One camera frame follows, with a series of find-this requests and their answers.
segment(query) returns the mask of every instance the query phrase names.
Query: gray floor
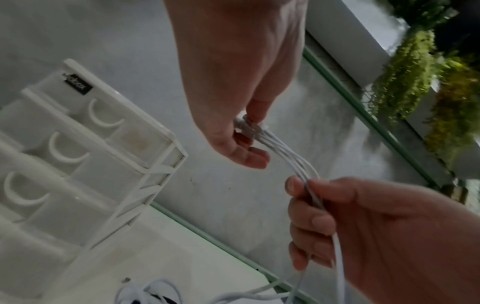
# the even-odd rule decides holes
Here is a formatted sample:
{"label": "gray floor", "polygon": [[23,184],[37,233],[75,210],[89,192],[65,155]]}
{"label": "gray floor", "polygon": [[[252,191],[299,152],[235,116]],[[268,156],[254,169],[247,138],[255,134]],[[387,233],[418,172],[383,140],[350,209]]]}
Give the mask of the gray floor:
{"label": "gray floor", "polygon": [[[292,172],[277,157],[265,171],[239,167],[205,142],[185,102],[172,29],[161,1],[1,2],[3,104],[65,58],[77,60],[170,128],[190,153],[159,203],[278,275],[291,271],[289,198],[283,187]],[[325,178],[425,183],[306,62],[267,123]],[[329,270],[312,266],[303,288],[322,303],[332,303],[333,278]]]}

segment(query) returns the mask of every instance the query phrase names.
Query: table surface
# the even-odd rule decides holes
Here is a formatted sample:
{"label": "table surface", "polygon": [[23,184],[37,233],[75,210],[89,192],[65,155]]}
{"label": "table surface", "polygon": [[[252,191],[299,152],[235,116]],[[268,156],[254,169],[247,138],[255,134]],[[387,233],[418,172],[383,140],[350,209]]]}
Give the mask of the table surface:
{"label": "table surface", "polygon": [[[202,303],[222,293],[246,291],[269,283],[255,269],[151,207],[90,268],[76,285],[48,302],[112,303],[126,277],[138,285],[167,278],[178,286],[184,303]],[[168,290],[166,293],[175,299]]]}

